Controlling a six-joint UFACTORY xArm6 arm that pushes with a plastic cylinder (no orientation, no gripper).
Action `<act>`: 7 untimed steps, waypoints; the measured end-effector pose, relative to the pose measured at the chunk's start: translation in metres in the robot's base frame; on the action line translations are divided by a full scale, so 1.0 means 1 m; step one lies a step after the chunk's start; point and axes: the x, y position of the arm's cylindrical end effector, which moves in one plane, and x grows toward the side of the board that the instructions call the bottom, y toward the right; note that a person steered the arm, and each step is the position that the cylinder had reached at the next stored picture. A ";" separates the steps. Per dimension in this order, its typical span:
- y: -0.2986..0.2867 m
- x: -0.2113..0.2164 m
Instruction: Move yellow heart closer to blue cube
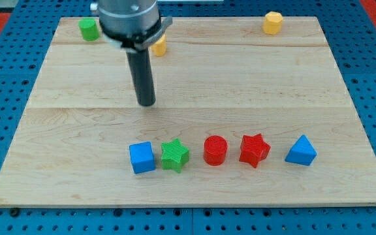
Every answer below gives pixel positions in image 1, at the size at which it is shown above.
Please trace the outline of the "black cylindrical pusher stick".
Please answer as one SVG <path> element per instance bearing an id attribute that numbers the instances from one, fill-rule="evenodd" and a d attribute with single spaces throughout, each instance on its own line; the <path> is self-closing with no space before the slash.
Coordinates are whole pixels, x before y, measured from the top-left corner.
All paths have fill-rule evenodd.
<path id="1" fill-rule="evenodd" d="M 138 104 L 141 106 L 154 105 L 156 99 L 149 51 L 141 50 L 136 53 L 127 53 L 127 61 Z"/>

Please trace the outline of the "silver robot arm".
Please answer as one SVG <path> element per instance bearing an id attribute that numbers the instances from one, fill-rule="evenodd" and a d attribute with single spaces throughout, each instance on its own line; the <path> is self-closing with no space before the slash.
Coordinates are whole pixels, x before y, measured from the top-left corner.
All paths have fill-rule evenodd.
<path id="1" fill-rule="evenodd" d="M 97 0 L 90 11 L 99 17 L 106 40 L 126 52 L 138 104 L 154 105 L 149 47 L 165 34 L 173 18 L 161 18 L 157 0 Z"/>

